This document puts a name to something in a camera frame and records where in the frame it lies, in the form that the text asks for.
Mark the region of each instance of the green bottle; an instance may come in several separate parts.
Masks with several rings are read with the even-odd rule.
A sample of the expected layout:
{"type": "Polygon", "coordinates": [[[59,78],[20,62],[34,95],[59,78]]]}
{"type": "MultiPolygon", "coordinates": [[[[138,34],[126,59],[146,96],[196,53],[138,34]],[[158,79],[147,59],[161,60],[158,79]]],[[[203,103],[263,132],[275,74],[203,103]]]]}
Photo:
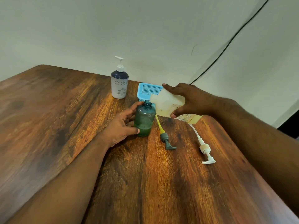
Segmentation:
{"type": "Polygon", "coordinates": [[[149,100],[144,101],[143,105],[138,106],[134,121],[134,127],[140,130],[137,136],[145,137],[150,134],[155,115],[156,109],[149,100]]]}

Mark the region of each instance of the person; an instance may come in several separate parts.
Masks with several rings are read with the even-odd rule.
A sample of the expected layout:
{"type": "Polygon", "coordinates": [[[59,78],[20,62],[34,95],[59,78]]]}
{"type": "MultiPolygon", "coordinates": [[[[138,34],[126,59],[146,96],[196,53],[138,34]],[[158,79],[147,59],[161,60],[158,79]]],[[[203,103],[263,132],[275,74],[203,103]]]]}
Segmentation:
{"type": "MultiPolygon", "coordinates": [[[[185,104],[171,117],[182,114],[209,115],[217,120],[240,151],[274,191],[299,215],[299,143],[245,111],[236,101],[217,97],[196,86],[163,84],[185,104]]],[[[116,115],[80,155],[48,183],[9,220],[12,223],[81,223],[107,150],[129,135],[138,105],[116,115]]]]}

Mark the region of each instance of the person's left hand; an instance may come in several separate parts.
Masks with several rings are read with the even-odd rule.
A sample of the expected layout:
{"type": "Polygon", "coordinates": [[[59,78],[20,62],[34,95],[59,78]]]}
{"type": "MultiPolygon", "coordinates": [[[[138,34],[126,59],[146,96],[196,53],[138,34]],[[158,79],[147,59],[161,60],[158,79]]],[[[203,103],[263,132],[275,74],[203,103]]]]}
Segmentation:
{"type": "Polygon", "coordinates": [[[140,132],[138,128],[130,127],[128,123],[135,120],[136,108],[142,104],[143,101],[135,102],[130,108],[118,113],[103,130],[102,135],[108,140],[109,147],[114,146],[129,135],[140,132]]]}

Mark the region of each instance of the white wall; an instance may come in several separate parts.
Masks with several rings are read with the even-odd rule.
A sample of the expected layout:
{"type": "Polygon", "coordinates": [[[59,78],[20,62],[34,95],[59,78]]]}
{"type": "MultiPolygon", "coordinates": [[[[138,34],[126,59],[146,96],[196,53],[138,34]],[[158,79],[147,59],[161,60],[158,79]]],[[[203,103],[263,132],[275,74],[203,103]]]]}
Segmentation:
{"type": "MultiPolygon", "coordinates": [[[[131,80],[188,83],[264,1],[0,0],[0,80],[38,64],[109,75],[117,55],[131,80]]],[[[269,124],[288,118],[299,95],[297,9],[299,0],[270,0],[195,85],[269,124]]]]}

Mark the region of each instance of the black cable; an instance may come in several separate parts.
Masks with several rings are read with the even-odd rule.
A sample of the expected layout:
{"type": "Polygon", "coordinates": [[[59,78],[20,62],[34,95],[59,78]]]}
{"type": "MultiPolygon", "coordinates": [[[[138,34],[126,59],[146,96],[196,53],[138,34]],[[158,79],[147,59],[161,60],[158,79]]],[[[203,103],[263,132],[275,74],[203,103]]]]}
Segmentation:
{"type": "Polygon", "coordinates": [[[260,12],[260,10],[262,10],[262,8],[267,4],[268,1],[269,0],[266,0],[266,2],[262,5],[262,7],[260,7],[260,9],[237,31],[237,33],[235,33],[235,35],[231,38],[231,40],[229,41],[227,46],[224,48],[222,53],[220,53],[220,55],[217,57],[217,59],[214,60],[214,62],[203,73],[201,73],[201,75],[198,76],[192,83],[194,83],[197,79],[199,79],[207,70],[210,69],[210,67],[212,67],[215,64],[215,62],[219,59],[219,57],[221,57],[221,55],[224,53],[224,51],[227,49],[227,47],[230,45],[230,43],[233,41],[233,39],[237,36],[237,34],[243,29],[244,26],[246,26],[260,12]]]}

